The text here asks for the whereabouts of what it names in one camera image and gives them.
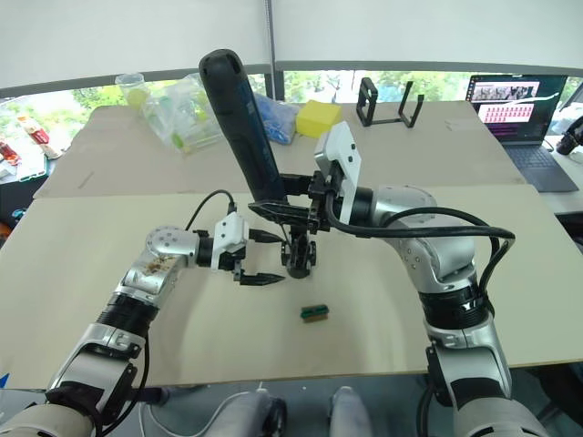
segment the black cable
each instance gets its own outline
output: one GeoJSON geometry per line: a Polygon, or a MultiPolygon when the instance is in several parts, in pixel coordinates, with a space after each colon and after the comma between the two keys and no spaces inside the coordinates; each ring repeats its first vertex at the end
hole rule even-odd
{"type": "Polygon", "coordinates": [[[215,189],[212,193],[210,193],[207,197],[205,197],[200,203],[199,206],[197,207],[196,211],[194,211],[194,214],[192,214],[192,217],[189,220],[189,223],[186,225],[185,230],[189,230],[190,226],[192,226],[192,222],[194,221],[194,219],[199,215],[200,210],[202,209],[202,207],[204,207],[204,205],[214,196],[218,195],[218,194],[224,194],[229,198],[229,209],[233,209],[235,208],[235,199],[233,198],[233,196],[231,195],[231,193],[229,191],[227,191],[226,189],[215,189]]]}
{"type": "MultiPolygon", "coordinates": [[[[367,228],[359,227],[353,225],[346,225],[342,223],[334,215],[333,209],[333,194],[329,193],[326,196],[326,215],[328,216],[328,221],[332,226],[347,232],[349,234],[356,235],[358,237],[378,237],[378,238],[431,238],[431,237],[461,237],[461,236],[484,236],[490,238],[490,244],[492,246],[490,253],[490,260],[488,261],[482,277],[479,280],[478,288],[480,292],[487,298],[487,284],[490,281],[494,268],[500,262],[500,260],[506,255],[512,244],[514,243],[516,236],[505,229],[493,228],[487,226],[482,219],[473,216],[472,214],[451,208],[439,208],[439,207],[427,207],[427,208],[411,208],[405,211],[401,211],[397,214],[392,215],[389,218],[384,219],[381,223],[383,226],[389,226],[398,219],[403,217],[413,216],[415,214],[444,214],[448,216],[457,217],[468,221],[476,226],[465,227],[465,226],[454,226],[454,227],[439,227],[439,228],[418,228],[418,229],[389,229],[389,228],[367,228]],[[498,238],[504,239],[504,243],[500,246],[498,238]]],[[[494,316],[494,307],[488,300],[488,308],[494,316]]]]}
{"type": "Polygon", "coordinates": [[[490,281],[490,277],[494,272],[494,268],[500,262],[500,260],[506,255],[506,253],[510,250],[510,247],[514,244],[514,239],[505,239],[502,243],[500,249],[490,257],[489,262],[486,265],[486,268],[482,272],[482,277],[480,278],[480,282],[478,288],[484,293],[487,293],[487,285],[488,281],[490,281]]]}
{"type": "MultiPolygon", "coordinates": [[[[458,219],[467,221],[468,223],[472,223],[476,226],[489,226],[485,221],[481,218],[476,217],[468,212],[460,211],[459,209],[453,208],[441,208],[441,207],[425,207],[425,208],[411,208],[406,209],[405,211],[398,212],[389,216],[381,221],[381,226],[383,228],[388,227],[392,223],[394,223],[398,219],[402,219],[404,217],[414,216],[417,214],[441,214],[444,216],[451,216],[456,217],[458,219]]],[[[492,259],[495,253],[500,249],[500,242],[497,238],[491,237],[490,244],[492,246],[490,252],[490,259],[492,259]]]]}
{"type": "Polygon", "coordinates": [[[122,423],[129,416],[131,411],[134,409],[134,407],[138,403],[139,396],[144,391],[144,387],[146,387],[146,380],[148,379],[148,373],[149,373],[149,340],[148,340],[148,334],[146,334],[146,344],[144,344],[144,371],[142,372],[142,379],[139,382],[138,389],[136,390],[134,397],[132,398],[131,402],[129,403],[128,407],[124,410],[124,412],[122,412],[119,415],[119,417],[113,423],[111,423],[111,425],[109,425],[105,430],[103,430],[103,432],[101,434],[97,435],[97,433],[96,433],[96,437],[105,437],[106,435],[111,433],[113,430],[115,430],[119,426],[119,424],[122,423]]]}
{"type": "MultiPolygon", "coordinates": [[[[482,219],[480,219],[472,214],[469,214],[467,212],[460,211],[458,209],[440,208],[440,207],[407,209],[405,211],[399,212],[397,214],[394,214],[394,215],[384,219],[381,222],[381,226],[383,226],[383,227],[389,226],[392,223],[395,223],[395,221],[398,219],[402,219],[402,218],[408,217],[408,216],[413,216],[416,214],[443,214],[443,215],[447,215],[447,216],[457,217],[459,219],[465,220],[465,221],[472,223],[474,225],[477,225],[477,226],[488,226],[487,223],[484,222],[482,219]]],[[[510,247],[512,246],[513,243],[514,243],[514,239],[505,239],[502,247],[500,247],[500,242],[498,241],[497,238],[493,238],[493,237],[490,238],[490,244],[492,246],[492,249],[490,252],[490,260],[488,261],[486,268],[484,269],[484,272],[482,273],[482,277],[480,278],[479,285],[478,285],[478,288],[484,294],[487,293],[486,287],[487,287],[488,281],[490,281],[490,278],[492,276],[492,272],[494,271],[494,268],[496,267],[497,263],[500,262],[500,260],[506,255],[506,253],[508,252],[508,250],[510,249],[510,247]]]]}
{"type": "Polygon", "coordinates": [[[417,430],[417,437],[429,436],[429,405],[434,396],[434,385],[432,382],[427,383],[427,387],[419,400],[417,405],[417,415],[415,426],[417,430]]]}
{"type": "Polygon", "coordinates": [[[285,231],[285,228],[283,227],[283,225],[281,223],[278,223],[278,225],[280,225],[281,231],[283,232],[283,236],[285,237],[285,242],[287,243],[287,245],[291,249],[292,248],[292,242],[290,241],[290,239],[288,237],[288,233],[285,231]]]}
{"type": "Polygon", "coordinates": [[[342,223],[333,212],[333,194],[326,196],[326,216],[330,224],[347,234],[356,237],[376,237],[379,239],[421,239],[435,237],[498,237],[501,239],[514,239],[515,235],[502,228],[489,226],[451,226],[419,229],[389,229],[369,228],[363,226],[347,225],[342,223]]]}

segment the laptop screen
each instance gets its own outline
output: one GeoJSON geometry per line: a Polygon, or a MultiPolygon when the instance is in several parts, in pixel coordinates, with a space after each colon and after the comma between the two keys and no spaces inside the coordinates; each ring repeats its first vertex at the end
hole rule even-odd
{"type": "Polygon", "coordinates": [[[499,141],[542,141],[566,76],[470,77],[465,100],[499,141]]]}

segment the laptop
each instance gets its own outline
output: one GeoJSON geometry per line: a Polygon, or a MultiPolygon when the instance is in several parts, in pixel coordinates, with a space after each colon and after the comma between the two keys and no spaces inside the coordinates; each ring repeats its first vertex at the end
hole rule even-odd
{"type": "Polygon", "coordinates": [[[566,80],[551,75],[472,76],[465,96],[539,192],[578,190],[542,146],[566,80]]]}

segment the phone holder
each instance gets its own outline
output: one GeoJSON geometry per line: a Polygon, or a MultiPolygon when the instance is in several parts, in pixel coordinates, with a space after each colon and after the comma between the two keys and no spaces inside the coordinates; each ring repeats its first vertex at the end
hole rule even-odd
{"type": "Polygon", "coordinates": [[[409,91],[411,90],[411,86],[413,86],[413,81],[407,82],[407,85],[404,89],[403,99],[401,100],[401,105],[399,106],[399,117],[398,118],[388,118],[385,120],[373,120],[374,116],[374,109],[376,108],[376,99],[379,96],[379,92],[374,86],[373,81],[370,77],[363,77],[361,80],[361,86],[358,92],[358,102],[356,102],[356,114],[363,123],[364,127],[369,127],[370,125],[381,125],[384,123],[398,123],[403,122],[405,126],[411,128],[415,126],[415,122],[417,121],[417,117],[419,117],[419,112],[421,112],[421,106],[423,105],[423,101],[425,96],[420,94],[417,96],[417,106],[415,107],[415,111],[411,118],[408,118],[404,114],[404,105],[407,102],[407,98],[409,97],[409,91]],[[366,114],[363,112],[363,108],[366,106],[368,102],[368,110],[366,114]]]}

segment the clear plastic bag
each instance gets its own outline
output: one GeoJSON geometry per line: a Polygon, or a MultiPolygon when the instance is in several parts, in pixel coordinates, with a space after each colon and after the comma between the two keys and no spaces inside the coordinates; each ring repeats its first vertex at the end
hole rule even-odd
{"type": "Polygon", "coordinates": [[[162,142],[181,153],[191,153],[222,138],[219,123],[199,75],[152,93],[140,112],[162,142]]]}
{"type": "Polygon", "coordinates": [[[300,109],[294,105],[276,102],[261,94],[255,93],[254,96],[267,138],[281,144],[290,144],[295,134],[295,118],[300,109]]]}

